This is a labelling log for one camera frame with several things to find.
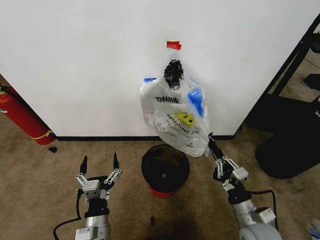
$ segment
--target red tape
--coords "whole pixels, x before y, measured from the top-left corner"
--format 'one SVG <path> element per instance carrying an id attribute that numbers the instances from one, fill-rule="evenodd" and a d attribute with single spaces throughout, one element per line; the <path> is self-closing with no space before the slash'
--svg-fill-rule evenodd
<path id="1" fill-rule="evenodd" d="M 180 50 L 181 46 L 180 41 L 166 41 L 167 48 Z"/>

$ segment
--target yellow label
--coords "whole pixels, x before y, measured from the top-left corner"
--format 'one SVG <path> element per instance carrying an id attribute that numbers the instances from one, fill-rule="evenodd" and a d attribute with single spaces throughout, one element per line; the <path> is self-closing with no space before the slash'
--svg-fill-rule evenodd
<path id="1" fill-rule="evenodd" d="M 195 123 L 194 118 L 187 112 L 180 113 L 178 115 L 178 119 L 180 120 L 181 123 L 183 123 L 189 128 L 191 128 Z"/>

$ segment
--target white wall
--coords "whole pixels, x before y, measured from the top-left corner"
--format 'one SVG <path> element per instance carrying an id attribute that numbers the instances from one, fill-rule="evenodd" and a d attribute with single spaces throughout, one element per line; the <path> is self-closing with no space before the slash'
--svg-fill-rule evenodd
<path id="1" fill-rule="evenodd" d="M 0 73 L 58 136 L 154 136 L 138 88 L 182 43 L 233 135 L 320 10 L 319 0 L 1 0 Z"/>

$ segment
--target beige carpet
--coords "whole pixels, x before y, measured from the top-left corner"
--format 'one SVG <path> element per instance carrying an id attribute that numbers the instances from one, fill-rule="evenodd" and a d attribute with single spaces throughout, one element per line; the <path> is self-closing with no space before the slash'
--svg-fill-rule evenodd
<path id="1" fill-rule="evenodd" d="M 49 240 L 60 222 L 76 216 L 75 174 L 88 155 L 88 177 L 109 174 L 116 152 L 123 175 L 111 189 L 112 240 L 236 240 L 238 225 L 227 193 L 212 179 L 213 159 L 189 157 L 190 175 L 172 197 L 154 197 L 142 176 L 141 159 L 158 141 L 63 142 L 58 151 L 40 146 L 0 114 L 0 239 Z M 320 219 L 320 165 L 290 180 L 268 177 L 255 149 L 269 133 L 244 126 L 232 141 L 219 141 L 224 153 L 250 173 L 248 190 L 273 189 L 279 230 L 284 240 L 308 240 L 307 224 Z M 254 196 L 257 206 L 272 206 L 270 195 Z M 81 198 L 80 212 L 86 210 Z M 151 226 L 150 217 L 155 217 Z M 61 227 L 61 240 L 74 239 L 78 221 Z"/>

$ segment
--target white plastic bag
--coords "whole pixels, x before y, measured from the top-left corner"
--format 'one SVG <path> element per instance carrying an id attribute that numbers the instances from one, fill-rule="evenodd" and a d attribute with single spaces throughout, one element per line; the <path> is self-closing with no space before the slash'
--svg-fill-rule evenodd
<path id="1" fill-rule="evenodd" d="M 209 153 L 209 118 L 204 91 L 183 72 L 178 51 L 171 49 L 163 75 L 145 78 L 140 101 L 145 122 L 172 147 L 193 157 Z"/>

